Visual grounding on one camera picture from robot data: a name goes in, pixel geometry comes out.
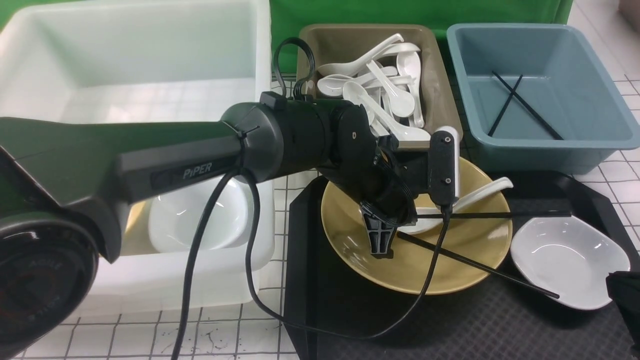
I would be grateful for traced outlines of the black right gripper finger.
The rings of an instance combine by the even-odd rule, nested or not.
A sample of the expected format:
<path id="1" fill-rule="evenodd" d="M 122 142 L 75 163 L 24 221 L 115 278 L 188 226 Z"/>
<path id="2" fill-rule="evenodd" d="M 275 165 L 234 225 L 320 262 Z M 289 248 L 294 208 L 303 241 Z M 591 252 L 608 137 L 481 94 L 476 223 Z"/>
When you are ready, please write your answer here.
<path id="1" fill-rule="evenodd" d="M 606 276 L 606 290 L 633 340 L 631 354 L 640 355 L 640 272 L 615 271 Z"/>

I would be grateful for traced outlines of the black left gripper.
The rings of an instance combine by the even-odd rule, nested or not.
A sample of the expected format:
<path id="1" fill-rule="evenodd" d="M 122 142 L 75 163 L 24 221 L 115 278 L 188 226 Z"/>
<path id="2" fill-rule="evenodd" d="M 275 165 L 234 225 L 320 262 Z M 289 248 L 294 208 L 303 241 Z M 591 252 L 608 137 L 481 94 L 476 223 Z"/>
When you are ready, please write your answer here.
<path id="1" fill-rule="evenodd" d="M 429 152 L 400 150 L 392 135 L 382 136 L 375 146 L 346 148 L 356 153 L 334 151 L 320 174 L 361 205 L 370 254 L 392 259 L 398 226 L 416 218 L 415 200 L 429 192 Z"/>

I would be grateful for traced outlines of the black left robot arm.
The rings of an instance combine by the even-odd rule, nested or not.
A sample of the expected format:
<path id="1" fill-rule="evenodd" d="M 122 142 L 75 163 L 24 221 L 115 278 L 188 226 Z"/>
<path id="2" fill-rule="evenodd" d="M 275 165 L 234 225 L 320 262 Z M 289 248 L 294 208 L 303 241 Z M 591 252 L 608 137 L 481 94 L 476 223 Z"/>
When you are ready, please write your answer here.
<path id="1" fill-rule="evenodd" d="M 132 205 L 219 177 L 205 200 L 183 278 L 172 358 L 179 357 L 197 252 L 218 198 L 239 177 L 253 197 L 249 244 L 258 234 L 258 184 L 317 169 L 365 211 L 402 226 L 426 192 L 406 161 L 425 157 L 429 134 L 375 137 L 363 105 L 299 100 L 268 91 L 218 121 L 75 124 L 1 118 L 1 358 L 11 360 L 82 303 L 99 258 L 121 255 Z"/>

